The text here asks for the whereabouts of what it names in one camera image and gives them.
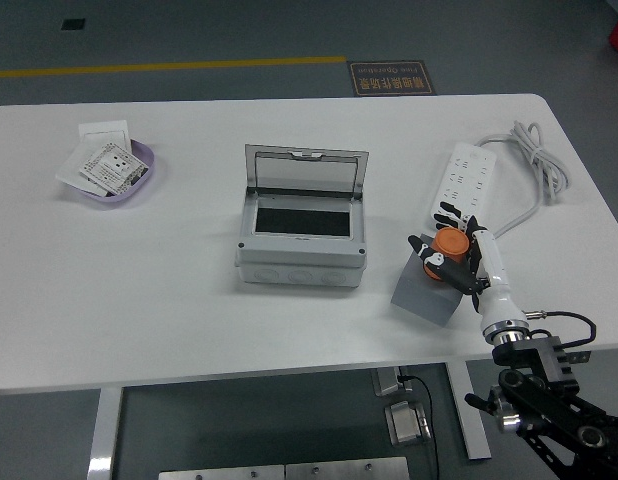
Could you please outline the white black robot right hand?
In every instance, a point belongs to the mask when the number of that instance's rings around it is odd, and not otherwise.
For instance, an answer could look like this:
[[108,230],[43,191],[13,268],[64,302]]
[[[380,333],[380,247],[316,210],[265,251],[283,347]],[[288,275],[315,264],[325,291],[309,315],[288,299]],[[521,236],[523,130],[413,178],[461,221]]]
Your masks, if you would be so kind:
[[442,213],[434,216],[439,232],[457,230],[463,238],[458,253],[446,253],[441,246],[427,244],[415,235],[408,237],[425,271],[465,295],[472,297],[474,309],[482,316],[480,330],[493,346],[527,339],[526,314],[515,304],[494,235],[475,216],[463,214],[454,205],[441,202]]

